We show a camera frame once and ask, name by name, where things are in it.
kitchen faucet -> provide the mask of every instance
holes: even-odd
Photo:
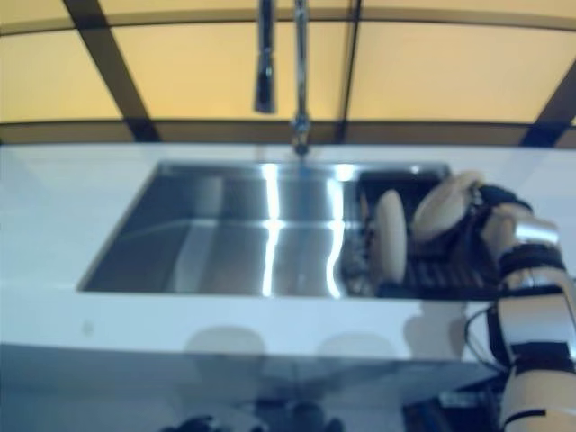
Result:
[[[274,97],[274,0],[260,0],[258,11],[258,66],[256,72],[255,109],[259,113],[275,112]],[[296,91],[297,107],[292,121],[294,135],[292,146],[303,160],[308,153],[310,117],[306,109],[307,96],[307,54],[308,36],[307,0],[294,1],[294,20],[296,22]]]

countertop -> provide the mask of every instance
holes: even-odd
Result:
[[[1,341],[165,353],[471,360],[456,322],[485,305],[432,301],[252,299],[78,292],[122,215],[161,160],[293,160],[288,146],[61,145],[0,148]],[[576,274],[576,151],[316,147],[315,162],[444,162],[481,170],[561,230]],[[474,327],[481,343],[486,331]]]

wire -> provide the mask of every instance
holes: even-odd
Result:
[[[507,374],[509,370],[499,363],[491,363],[490,361],[486,360],[484,357],[481,356],[478,349],[470,342],[470,326],[478,317],[482,314],[485,314],[488,311],[488,308],[476,311],[464,325],[464,343],[470,349],[476,360],[478,360],[482,365],[488,367],[492,371],[495,371],[499,374]]]

sink basin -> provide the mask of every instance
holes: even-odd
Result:
[[[162,163],[82,289],[345,297],[342,250],[361,230],[364,172],[427,179],[423,195],[447,168]]]

faucet spout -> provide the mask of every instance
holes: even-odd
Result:
[[[258,64],[254,108],[259,113],[267,114],[275,112],[274,11],[274,0],[260,0],[258,9]]]

